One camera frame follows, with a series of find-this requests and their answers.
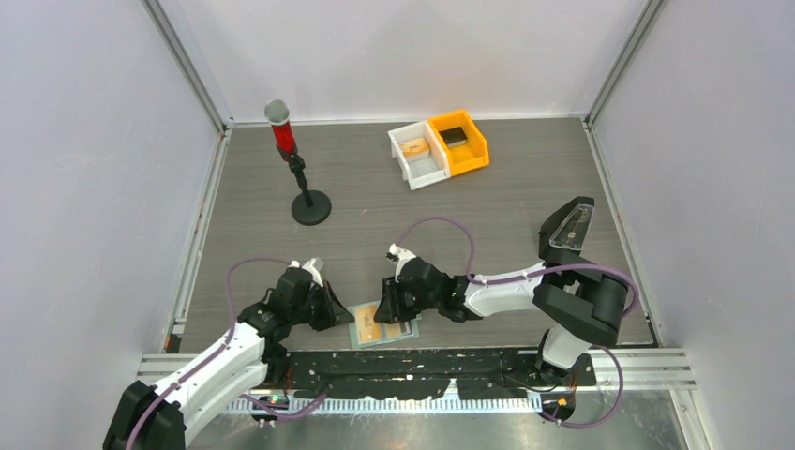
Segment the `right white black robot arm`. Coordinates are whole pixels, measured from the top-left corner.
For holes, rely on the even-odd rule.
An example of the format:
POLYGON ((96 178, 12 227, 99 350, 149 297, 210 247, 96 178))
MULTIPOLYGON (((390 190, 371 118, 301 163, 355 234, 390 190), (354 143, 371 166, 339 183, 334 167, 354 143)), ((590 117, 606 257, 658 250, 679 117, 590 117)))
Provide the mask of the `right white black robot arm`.
POLYGON ((495 314, 539 310, 554 321, 542 337, 535 372, 547 384, 567 378, 594 346, 616 343, 623 317, 636 306, 638 286, 625 273, 582 260, 540 262, 499 276, 449 276, 416 257, 382 282, 374 320, 403 323, 435 309, 455 323, 495 314))

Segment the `orange white credit card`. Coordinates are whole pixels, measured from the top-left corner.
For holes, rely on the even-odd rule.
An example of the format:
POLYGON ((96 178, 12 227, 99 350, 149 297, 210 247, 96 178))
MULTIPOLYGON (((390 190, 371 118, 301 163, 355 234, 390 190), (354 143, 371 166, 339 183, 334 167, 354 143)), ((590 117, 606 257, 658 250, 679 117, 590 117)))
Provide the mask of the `orange white credit card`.
POLYGON ((380 342, 383 339, 381 325, 375 321, 378 306, 375 304, 360 305, 353 308, 356 343, 360 346, 380 342))

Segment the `green card holder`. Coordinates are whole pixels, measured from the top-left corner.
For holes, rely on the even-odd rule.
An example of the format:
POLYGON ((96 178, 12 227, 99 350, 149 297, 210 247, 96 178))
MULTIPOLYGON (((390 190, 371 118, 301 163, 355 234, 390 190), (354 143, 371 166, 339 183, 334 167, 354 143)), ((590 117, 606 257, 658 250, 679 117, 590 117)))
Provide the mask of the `green card holder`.
POLYGON ((347 307, 354 318, 354 321, 349 324, 354 349, 373 347, 419 336, 420 318, 393 324, 376 322, 374 317, 378 306, 378 302, 369 302, 347 307))

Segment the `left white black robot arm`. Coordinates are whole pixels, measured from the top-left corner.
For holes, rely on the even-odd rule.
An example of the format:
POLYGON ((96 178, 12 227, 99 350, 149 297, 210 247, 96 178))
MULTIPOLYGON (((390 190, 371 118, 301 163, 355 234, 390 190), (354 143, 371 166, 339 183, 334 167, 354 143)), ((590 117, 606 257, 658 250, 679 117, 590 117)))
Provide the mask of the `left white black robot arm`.
POLYGON ((296 325, 322 331, 353 321, 323 278, 323 261, 290 262, 263 299, 232 315, 210 347, 157 382, 122 394, 105 449, 185 449, 233 401, 262 385, 280 386, 289 357, 282 345, 296 325))

